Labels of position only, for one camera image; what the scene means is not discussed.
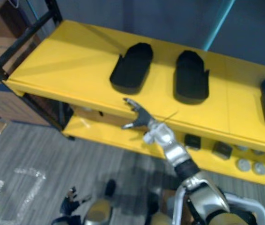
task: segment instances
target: cardboard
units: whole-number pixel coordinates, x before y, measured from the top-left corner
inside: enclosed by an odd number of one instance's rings
[[[0,56],[16,41],[16,38],[0,37]],[[32,37],[27,41],[18,52],[4,65],[4,70],[11,74],[23,60],[36,48],[39,40]]]
[[[100,112],[100,111],[92,110],[92,109],[77,106],[77,105],[70,105],[70,106],[76,115],[89,119],[89,120],[94,120],[94,121],[98,121],[102,123],[108,123],[108,124],[112,124],[118,127],[121,127],[127,123],[132,122],[131,119],[127,119],[127,118],[120,117],[120,116],[115,116],[109,113]],[[144,130],[144,131],[147,130],[146,127],[138,127],[136,129]]]
[[[7,0],[0,0],[0,37],[18,38],[27,29],[20,9],[16,9]]]

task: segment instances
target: black metal frame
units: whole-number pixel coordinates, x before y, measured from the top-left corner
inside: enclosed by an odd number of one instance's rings
[[[63,18],[59,11],[56,0],[45,0],[48,7],[48,12],[38,19],[31,27],[29,27],[1,56],[0,56],[0,82],[6,81],[9,74],[3,69],[3,66],[10,60],[10,58],[51,18],[56,26],[58,26]],[[28,94],[19,97],[26,105],[39,114],[44,120],[49,122],[57,130],[62,131],[69,122],[73,111],[69,104],[59,103],[59,118],[55,120],[45,110],[43,110]]]

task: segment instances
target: gray carpet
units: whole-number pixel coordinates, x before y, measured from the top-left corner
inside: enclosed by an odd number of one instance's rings
[[[44,172],[46,179],[15,173],[15,168],[34,168]],[[265,206],[265,186],[210,175],[224,191]],[[22,225],[50,224],[59,216],[59,206],[71,186],[76,186],[79,197],[92,193],[94,201],[103,195],[104,184],[111,178],[117,182],[113,225],[144,224],[148,190],[178,186],[172,168],[162,160],[87,140],[70,141],[52,128],[10,123],[0,135],[0,180],[4,182],[0,221],[13,221],[23,214]],[[32,189],[37,194],[22,212]],[[76,213],[84,215],[91,203]]]

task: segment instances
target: yellow shelf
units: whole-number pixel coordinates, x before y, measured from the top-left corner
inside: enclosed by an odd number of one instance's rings
[[[163,151],[159,146],[156,144],[148,145],[144,143],[142,140],[144,131],[122,130],[111,124],[88,120],[74,115],[63,133],[132,150],[137,153],[164,158]],[[176,132],[176,137],[178,140],[183,140],[184,134]],[[214,143],[215,141],[213,140],[202,138],[201,150],[189,150],[192,158],[201,169],[265,185],[265,175],[256,175],[252,170],[241,172],[236,167],[236,162],[240,158],[248,159],[251,165],[254,162],[262,162],[265,165],[265,154],[258,156],[251,150],[242,152],[234,148],[230,159],[223,160],[212,153],[211,149]]]
[[[167,123],[175,130],[265,151],[265,121],[259,84],[265,66],[213,52],[117,30],[64,21],[15,70],[7,85],[27,92],[133,118],[109,77],[118,55],[138,43],[154,51],[149,75],[139,94],[129,96],[157,119],[177,112]],[[173,98],[175,62],[184,50],[196,51],[210,69],[209,98],[186,105]]]

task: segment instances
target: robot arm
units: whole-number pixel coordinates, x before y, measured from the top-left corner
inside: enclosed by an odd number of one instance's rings
[[[201,223],[209,224],[219,214],[231,215],[223,193],[208,178],[207,174],[198,168],[185,148],[177,142],[174,132],[165,123],[155,120],[135,101],[128,98],[124,100],[133,107],[133,111],[139,112],[139,115],[134,122],[122,128],[148,127],[149,131],[144,135],[144,141],[148,144],[156,142],[163,148],[167,161],[174,167],[182,185],[188,192],[189,206],[193,208],[195,214],[193,216],[197,217]]]

